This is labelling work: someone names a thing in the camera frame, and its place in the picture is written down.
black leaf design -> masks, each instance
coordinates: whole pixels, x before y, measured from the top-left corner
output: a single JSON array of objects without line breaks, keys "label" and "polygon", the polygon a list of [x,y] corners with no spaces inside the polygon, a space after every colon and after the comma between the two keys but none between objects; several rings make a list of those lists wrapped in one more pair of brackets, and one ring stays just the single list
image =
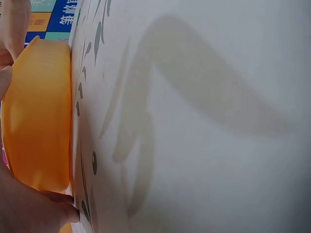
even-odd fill
[{"label": "black leaf design", "polygon": [[99,41],[101,39],[101,32],[102,32],[102,23],[99,22],[97,26],[97,31],[95,35],[95,42],[94,42],[94,54],[95,54],[95,63],[96,64],[96,59],[97,59],[97,53],[98,53],[98,48],[99,48]]},{"label": "black leaf design", "polygon": [[79,84],[78,90],[80,92],[80,98],[83,99],[83,92],[82,92],[82,84]]},{"label": "black leaf design", "polygon": [[109,17],[109,13],[110,13],[110,5],[111,5],[111,0],[108,0],[108,4],[107,4],[107,15]]},{"label": "black leaf design", "polygon": [[79,106],[79,102],[77,101],[76,103],[76,109],[77,109],[77,116],[80,115],[80,106]]},{"label": "black leaf design", "polygon": [[86,67],[83,67],[82,73],[84,73],[84,80],[86,81]]},{"label": "black leaf design", "polygon": [[94,175],[96,175],[96,173],[97,173],[97,158],[96,158],[95,151],[93,151],[93,154],[92,154],[92,164],[93,164]]},{"label": "black leaf design", "polygon": [[84,214],[86,216],[86,219],[88,220],[89,223],[91,223],[90,217],[89,217],[89,214],[87,212],[86,204],[85,204],[84,200],[82,201],[81,206],[82,206],[83,212],[84,212]]}]

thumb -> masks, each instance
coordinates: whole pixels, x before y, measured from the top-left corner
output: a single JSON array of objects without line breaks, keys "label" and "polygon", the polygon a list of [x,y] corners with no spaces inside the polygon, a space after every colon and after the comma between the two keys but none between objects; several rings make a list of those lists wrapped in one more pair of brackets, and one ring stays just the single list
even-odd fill
[{"label": "thumb", "polygon": [[71,204],[68,203],[57,203],[60,211],[60,223],[64,226],[67,223],[77,223],[80,220],[79,211]]},{"label": "thumb", "polygon": [[5,67],[2,71],[0,71],[0,100],[3,99],[11,84],[12,74],[12,67]]}]

finger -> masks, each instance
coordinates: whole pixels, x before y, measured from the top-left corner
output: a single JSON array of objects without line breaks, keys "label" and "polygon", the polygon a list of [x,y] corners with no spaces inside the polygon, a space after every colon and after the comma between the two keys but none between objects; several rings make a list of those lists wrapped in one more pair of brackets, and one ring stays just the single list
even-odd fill
[{"label": "finger", "polygon": [[17,58],[19,57],[21,52],[23,52],[23,50],[24,50],[24,43],[22,41],[14,43],[11,46],[8,46],[8,51],[10,52],[14,62],[17,60]]},{"label": "finger", "polygon": [[12,80],[12,67],[5,67],[0,71],[0,100],[4,97]]},{"label": "finger", "polygon": [[51,191],[40,191],[40,193],[46,196],[48,199],[54,202],[73,203],[73,197],[66,194],[55,193]]},{"label": "finger", "polygon": [[70,205],[68,203],[58,203],[57,205],[60,211],[60,222],[62,226],[67,223],[76,223],[80,221],[79,211],[73,205]]}]

orange object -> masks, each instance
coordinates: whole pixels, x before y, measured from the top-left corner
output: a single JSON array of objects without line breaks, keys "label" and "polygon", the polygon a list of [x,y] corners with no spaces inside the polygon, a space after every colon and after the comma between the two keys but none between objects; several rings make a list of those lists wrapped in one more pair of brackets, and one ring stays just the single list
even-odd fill
[{"label": "orange object", "polygon": [[1,104],[2,140],[10,169],[38,190],[69,185],[70,47],[36,37],[13,65]]}]

plastic tub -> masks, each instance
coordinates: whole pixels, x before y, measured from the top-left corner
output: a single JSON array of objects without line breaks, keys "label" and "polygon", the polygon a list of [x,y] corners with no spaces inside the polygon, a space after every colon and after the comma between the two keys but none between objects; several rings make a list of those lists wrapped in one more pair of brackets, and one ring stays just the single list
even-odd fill
[{"label": "plastic tub", "polygon": [[70,47],[36,37],[13,65],[1,104],[2,141],[15,177],[38,190],[69,185]]}]

